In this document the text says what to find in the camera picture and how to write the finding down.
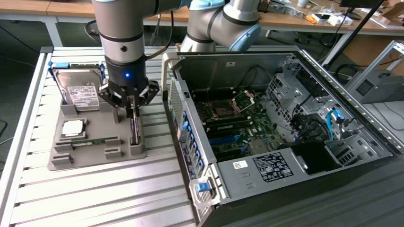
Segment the blue cable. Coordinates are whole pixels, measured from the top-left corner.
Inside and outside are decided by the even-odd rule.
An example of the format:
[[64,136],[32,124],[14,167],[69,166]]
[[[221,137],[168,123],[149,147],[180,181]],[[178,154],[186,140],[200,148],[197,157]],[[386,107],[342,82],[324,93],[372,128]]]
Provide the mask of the blue cable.
[[344,119],[344,116],[341,115],[340,110],[330,110],[326,114],[325,120],[326,120],[326,127],[330,134],[330,140],[333,140],[333,129],[330,127],[330,115],[334,114],[336,118]]

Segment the small box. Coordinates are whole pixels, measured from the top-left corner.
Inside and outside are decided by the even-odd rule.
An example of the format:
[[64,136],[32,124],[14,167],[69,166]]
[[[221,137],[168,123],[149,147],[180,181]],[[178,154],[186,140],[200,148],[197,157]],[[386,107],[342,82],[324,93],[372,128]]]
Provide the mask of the small box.
[[401,14],[404,14],[404,2],[396,3],[388,11],[385,11],[377,19],[381,23],[386,25],[401,26],[404,24],[402,19],[400,18]]
[[345,17],[344,15],[330,15],[328,19],[328,23],[332,26],[340,25],[341,21],[344,21],[342,25],[352,25],[353,20],[349,17]]
[[326,24],[326,20],[329,19],[329,14],[310,13],[306,16],[306,20],[313,24]]

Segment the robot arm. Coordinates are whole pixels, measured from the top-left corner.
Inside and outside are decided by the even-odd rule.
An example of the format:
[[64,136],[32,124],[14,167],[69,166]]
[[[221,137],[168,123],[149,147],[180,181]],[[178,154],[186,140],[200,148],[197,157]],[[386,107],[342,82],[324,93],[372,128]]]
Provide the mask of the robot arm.
[[214,43],[248,50],[261,31],[257,6],[257,0],[193,0],[181,52],[213,51]]
[[[101,44],[105,51],[108,84],[100,97],[126,110],[130,143],[138,143],[138,107],[149,104],[160,88],[145,76],[142,19],[178,9],[190,0],[92,0]],[[209,51],[214,43],[230,51],[244,51],[260,33],[258,0],[193,0],[188,35],[181,51]]]
[[142,19],[174,10],[190,0],[93,0],[94,17],[109,81],[100,96],[114,107],[129,110],[146,105],[158,85],[145,76]]

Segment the motherboard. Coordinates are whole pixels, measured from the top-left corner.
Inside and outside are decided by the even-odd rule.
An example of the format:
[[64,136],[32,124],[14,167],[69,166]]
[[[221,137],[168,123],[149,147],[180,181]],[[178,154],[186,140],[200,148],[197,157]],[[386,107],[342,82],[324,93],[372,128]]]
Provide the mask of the motherboard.
[[284,143],[253,92],[194,106],[218,162],[266,153]]

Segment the warning label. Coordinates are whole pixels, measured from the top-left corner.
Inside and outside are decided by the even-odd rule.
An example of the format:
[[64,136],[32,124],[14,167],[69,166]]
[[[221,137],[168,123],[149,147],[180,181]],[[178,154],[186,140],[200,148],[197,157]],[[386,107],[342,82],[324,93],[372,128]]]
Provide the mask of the warning label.
[[256,157],[252,160],[265,182],[293,176],[292,170],[280,153]]
[[100,106],[94,86],[68,87],[68,91],[76,107]]

